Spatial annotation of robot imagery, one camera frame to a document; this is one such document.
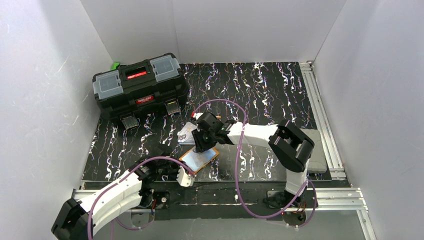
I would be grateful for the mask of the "stack of white cards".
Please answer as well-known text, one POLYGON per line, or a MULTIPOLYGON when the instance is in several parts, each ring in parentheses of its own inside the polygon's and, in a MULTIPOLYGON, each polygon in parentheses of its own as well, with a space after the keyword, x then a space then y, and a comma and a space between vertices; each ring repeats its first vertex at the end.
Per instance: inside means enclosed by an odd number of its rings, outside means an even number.
POLYGON ((197 126, 191 122, 187 122, 182 129, 177 133, 177 142, 180 145, 194 145, 195 140, 192 131, 196 130, 197 126))

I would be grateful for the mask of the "orange card holder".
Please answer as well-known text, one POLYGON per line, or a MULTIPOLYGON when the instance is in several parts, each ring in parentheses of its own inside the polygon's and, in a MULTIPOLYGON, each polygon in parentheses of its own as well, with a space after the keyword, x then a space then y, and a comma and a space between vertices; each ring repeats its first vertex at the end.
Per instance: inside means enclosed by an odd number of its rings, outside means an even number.
POLYGON ((195 147, 184 153, 179 160, 197 174, 202 168, 209 164, 219 155, 219 152, 213 147, 204 152, 195 152, 195 147))

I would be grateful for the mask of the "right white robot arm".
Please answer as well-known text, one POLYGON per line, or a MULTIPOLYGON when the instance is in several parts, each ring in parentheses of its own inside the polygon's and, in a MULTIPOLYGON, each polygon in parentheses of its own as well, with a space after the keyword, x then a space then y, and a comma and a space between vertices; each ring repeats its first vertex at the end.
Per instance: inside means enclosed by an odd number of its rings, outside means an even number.
POLYGON ((286 169, 284 192, 278 197, 267 197, 264 202, 275 207, 283 207, 298 194, 293 206, 303 203, 307 170, 315 143, 290 120, 283 119, 279 124, 243 124, 235 120, 220 121, 211 112, 193 113, 197 129, 192 136, 195 151, 205 152, 216 144, 248 144, 270 149, 286 169))

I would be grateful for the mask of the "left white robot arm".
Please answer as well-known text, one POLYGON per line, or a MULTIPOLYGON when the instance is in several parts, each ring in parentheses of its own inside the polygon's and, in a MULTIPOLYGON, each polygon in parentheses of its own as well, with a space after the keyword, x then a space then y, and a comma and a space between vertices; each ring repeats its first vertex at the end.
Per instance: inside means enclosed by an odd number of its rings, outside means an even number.
POLYGON ((135 207, 153 210, 150 184, 162 175, 191 171, 169 156, 145 156, 131 165, 116 180, 95 193, 76 200, 71 197, 61 207, 51 232, 58 240, 91 240, 107 223, 135 207))

